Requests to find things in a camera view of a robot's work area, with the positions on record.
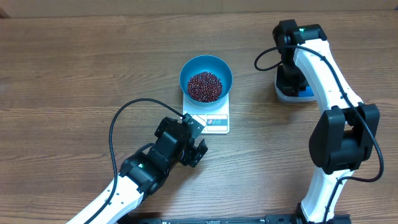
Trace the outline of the blue plastic measuring scoop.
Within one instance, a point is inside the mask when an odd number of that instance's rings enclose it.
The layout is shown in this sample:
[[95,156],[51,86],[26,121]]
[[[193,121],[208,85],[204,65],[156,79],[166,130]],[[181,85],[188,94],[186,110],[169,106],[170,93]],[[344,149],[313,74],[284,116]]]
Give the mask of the blue plastic measuring scoop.
[[313,91],[310,86],[306,86],[305,90],[302,92],[304,97],[312,97],[314,96]]

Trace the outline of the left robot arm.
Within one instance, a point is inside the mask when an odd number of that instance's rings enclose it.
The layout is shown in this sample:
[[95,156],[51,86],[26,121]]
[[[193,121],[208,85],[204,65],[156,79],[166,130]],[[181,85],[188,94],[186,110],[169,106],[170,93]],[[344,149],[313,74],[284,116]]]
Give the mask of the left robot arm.
[[196,167],[208,150],[205,141],[195,145],[205,127],[197,115],[187,114],[182,122],[165,117],[156,142],[128,157],[106,189],[69,223],[116,223],[158,191],[177,163]]

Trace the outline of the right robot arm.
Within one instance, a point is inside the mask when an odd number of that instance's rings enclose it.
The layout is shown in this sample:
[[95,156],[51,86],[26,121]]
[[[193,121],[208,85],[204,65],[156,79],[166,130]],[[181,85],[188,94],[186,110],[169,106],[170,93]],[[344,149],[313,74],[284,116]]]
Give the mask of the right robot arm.
[[316,101],[321,114],[308,143],[314,174],[292,221],[349,223],[334,208],[346,181],[370,158],[379,110],[348,85],[320,25],[280,21],[272,35],[281,55],[274,80],[279,100]]

